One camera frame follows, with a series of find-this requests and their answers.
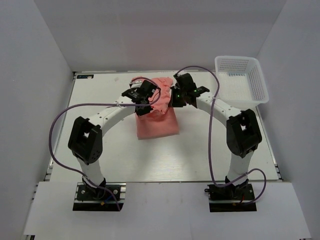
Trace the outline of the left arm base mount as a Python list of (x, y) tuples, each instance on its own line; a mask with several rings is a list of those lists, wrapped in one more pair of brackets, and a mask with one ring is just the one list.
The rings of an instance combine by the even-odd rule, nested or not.
[(74, 212), (118, 212), (125, 203), (126, 186), (126, 183), (110, 183), (105, 186), (115, 196), (118, 208), (108, 191), (99, 189), (93, 192), (84, 183), (78, 182), (72, 210)]

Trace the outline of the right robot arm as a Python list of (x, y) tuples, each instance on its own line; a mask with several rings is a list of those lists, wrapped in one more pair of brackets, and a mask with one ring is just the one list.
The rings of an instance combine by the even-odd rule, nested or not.
[(241, 110), (232, 107), (212, 93), (207, 87), (198, 87), (189, 73), (174, 76), (175, 86), (171, 88), (171, 106), (190, 105), (209, 114), (209, 118), (218, 120), (226, 130), (226, 144), (231, 152), (231, 160), (224, 184), (215, 187), (226, 188), (226, 195), (236, 200), (244, 193), (243, 185), (248, 182), (250, 162), (254, 152), (262, 141), (262, 134), (253, 110)]

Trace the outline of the pink t shirt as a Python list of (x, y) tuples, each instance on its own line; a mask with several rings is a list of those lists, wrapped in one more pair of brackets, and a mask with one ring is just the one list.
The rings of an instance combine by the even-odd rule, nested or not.
[(135, 116), (136, 135), (139, 140), (154, 139), (177, 135), (180, 132), (175, 111), (169, 107), (171, 100), (171, 86), (173, 79), (170, 77), (156, 77), (152, 79), (159, 87), (154, 95), (149, 98), (152, 102), (158, 95), (159, 100), (153, 104), (152, 111), (142, 116)]

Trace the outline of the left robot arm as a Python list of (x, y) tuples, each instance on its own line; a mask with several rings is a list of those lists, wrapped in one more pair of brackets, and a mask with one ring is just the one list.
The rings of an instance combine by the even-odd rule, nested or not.
[(150, 113), (152, 104), (160, 98), (161, 89), (152, 80), (134, 79), (129, 86), (115, 102), (90, 117), (77, 117), (72, 126), (67, 146), (80, 164), (88, 193), (96, 200), (106, 193), (106, 179), (99, 163), (104, 135), (130, 115)]

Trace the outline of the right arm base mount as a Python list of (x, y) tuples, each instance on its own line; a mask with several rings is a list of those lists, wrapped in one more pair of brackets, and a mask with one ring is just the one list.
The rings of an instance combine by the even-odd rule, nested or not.
[(248, 183), (243, 187), (217, 187), (209, 184), (204, 192), (208, 196), (209, 211), (211, 213), (235, 213), (235, 212), (256, 212), (255, 194), (252, 184)]

